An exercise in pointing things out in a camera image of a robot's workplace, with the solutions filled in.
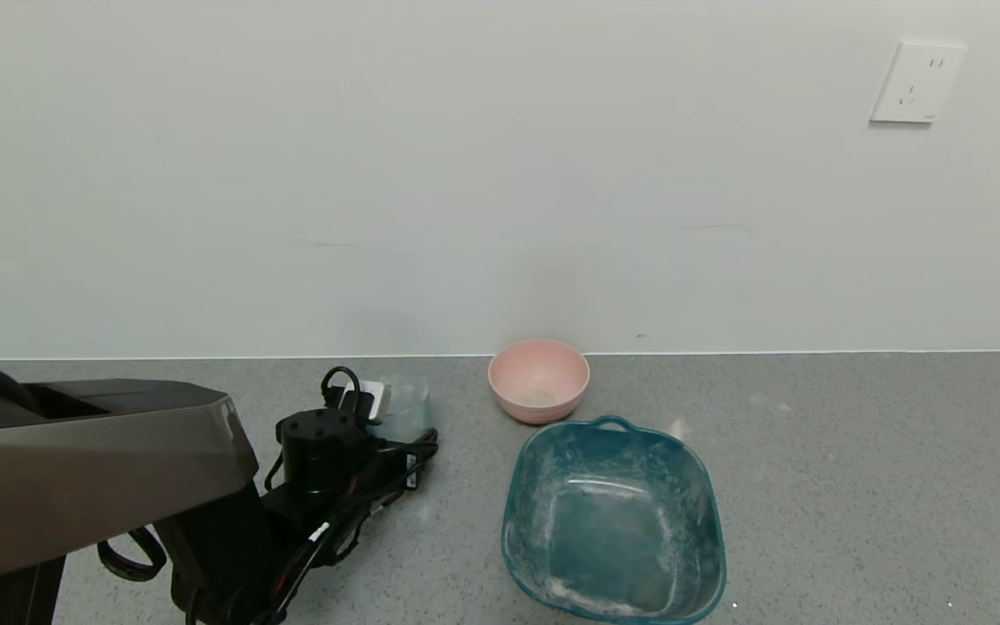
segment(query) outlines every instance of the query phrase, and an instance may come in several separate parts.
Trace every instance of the gray countertop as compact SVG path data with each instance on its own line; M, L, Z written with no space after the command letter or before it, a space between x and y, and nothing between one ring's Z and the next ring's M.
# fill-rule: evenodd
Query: gray countertop
M230 392L260 482L275 420L320 404L318 381L337 363L0 365L25 380L150 377ZM442 447L420 491L367 523L340 566L310 574L288 622L586 622L530 600L505 572L504 496L532 428L493 404L487 359L346 363L429 380ZM573 418L606 412L686 440L711 472L729 575L706 622L1000 622L1000 353L596 357ZM169 570L131 584L93 549L73 554L56 624L182 622Z

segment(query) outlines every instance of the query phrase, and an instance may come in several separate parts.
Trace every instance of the wall outlet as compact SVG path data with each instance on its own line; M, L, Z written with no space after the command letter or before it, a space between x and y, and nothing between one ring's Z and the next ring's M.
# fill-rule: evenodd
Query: wall outlet
M902 43L885 77L872 122L932 123L947 102L967 48Z

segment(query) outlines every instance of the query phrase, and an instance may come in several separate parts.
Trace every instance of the blue plastic basin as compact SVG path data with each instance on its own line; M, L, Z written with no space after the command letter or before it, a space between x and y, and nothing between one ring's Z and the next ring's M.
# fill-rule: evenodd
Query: blue plastic basin
M705 465L680 440L615 416L528 439L501 549L525 593L597 621L698 622L727 580Z

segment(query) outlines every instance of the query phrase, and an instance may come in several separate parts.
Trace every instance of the white wall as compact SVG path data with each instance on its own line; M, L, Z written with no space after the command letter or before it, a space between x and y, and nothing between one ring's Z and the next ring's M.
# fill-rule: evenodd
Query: white wall
M1000 348L1000 0L0 5L0 357L532 335Z

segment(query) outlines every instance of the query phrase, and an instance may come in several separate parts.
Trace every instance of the clear glass cup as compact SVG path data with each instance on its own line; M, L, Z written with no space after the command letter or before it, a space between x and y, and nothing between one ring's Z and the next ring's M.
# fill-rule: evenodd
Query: clear glass cup
M373 435L397 443L414 443L432 426L427 381L397 373L379 379L391 392L381 424L370 424Z

